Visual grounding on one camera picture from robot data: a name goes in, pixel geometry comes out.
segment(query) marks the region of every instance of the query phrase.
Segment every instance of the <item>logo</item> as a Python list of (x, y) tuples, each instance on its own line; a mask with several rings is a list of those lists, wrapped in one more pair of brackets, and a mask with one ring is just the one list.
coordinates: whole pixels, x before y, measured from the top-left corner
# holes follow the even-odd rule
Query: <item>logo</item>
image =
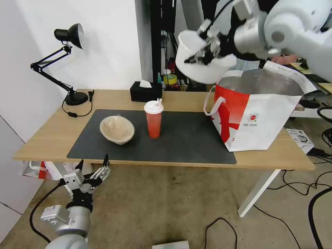
[(258, 114), (257, 113), (251, 113), (248, 118), (248, 122), (257, 122)]

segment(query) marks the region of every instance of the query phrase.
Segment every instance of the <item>white bowl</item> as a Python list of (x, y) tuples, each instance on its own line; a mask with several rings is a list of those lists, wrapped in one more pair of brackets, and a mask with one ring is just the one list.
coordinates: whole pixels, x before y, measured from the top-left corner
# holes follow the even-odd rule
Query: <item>white bowl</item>
[(179, 34), (179, 48), (175, 64), (188, 78), (203, 84), (214, 84), (229, 68), (236, 65), (237, 59), (231, 54), (219, 59), (214, 58), (209, 65), (184, 63), (204, 46), (206, 46), (206, 42), (197, 35), (196, 31), (182, 31)]
[(134, 125), (121, 116), (104, 118), (100, 122), (99, 129), (107, 140), (119, 145), (129, 142), (135, 134)]

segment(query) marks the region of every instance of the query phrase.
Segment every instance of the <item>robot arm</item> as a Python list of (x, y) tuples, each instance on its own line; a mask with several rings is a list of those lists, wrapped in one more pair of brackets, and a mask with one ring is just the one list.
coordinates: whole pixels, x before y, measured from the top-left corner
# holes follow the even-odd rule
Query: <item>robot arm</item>
[(94, 174), (83, 175), (82, 166), (83, 160), (72, 172), (63, 176), (62, 181), (73, 193), (72, 201), (65, 208), (61, 205), (50, 206), (42, 213), (40, 219), (49, 223), (59, 235), (46, 249), (88, 249), (92, 195), (95, 188), (110, 175), (111, 170), (107, 154), (103, 166)]
[(332, 81), (331, 0), (279, 0), (269, 14), (259, 9), (257, 0), (234, 0), (233, 6), (245, 24), (233, 36), (225, 36), (205, 20), (197, 33), (207, 45), (186, 63), (208, 65), (213, 58), (232, 53), (250, 53), (262, 59), (292, 53), (307, 59), (313, 72)]

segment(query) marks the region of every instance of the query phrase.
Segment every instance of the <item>tissue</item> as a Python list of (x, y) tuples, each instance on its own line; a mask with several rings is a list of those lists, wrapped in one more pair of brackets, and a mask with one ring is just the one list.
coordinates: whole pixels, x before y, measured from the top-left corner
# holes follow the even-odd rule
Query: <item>tissue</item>
[(150, 82), (145, 81), (145, 80), (141, 80), (141, 82), (139, 83), (140, 87), (145, 87), (145, 88), (152, 88)]

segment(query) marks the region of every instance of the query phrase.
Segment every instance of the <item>red cup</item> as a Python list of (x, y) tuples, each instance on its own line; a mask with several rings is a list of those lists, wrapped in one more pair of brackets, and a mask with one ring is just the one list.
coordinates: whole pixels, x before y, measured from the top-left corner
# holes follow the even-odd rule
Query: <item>red cup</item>
[(149, 136), (151, 138), (158, 138), (160, 134), (160, 127), (162, 124), (162, 113), (146, 113), (146, 121), (148, 122)]
[(162, 105), (162, 99), (149, 101), (144, 106), (149, 136), (151, 138), (159, 137), (163, 110), (164, 106)]

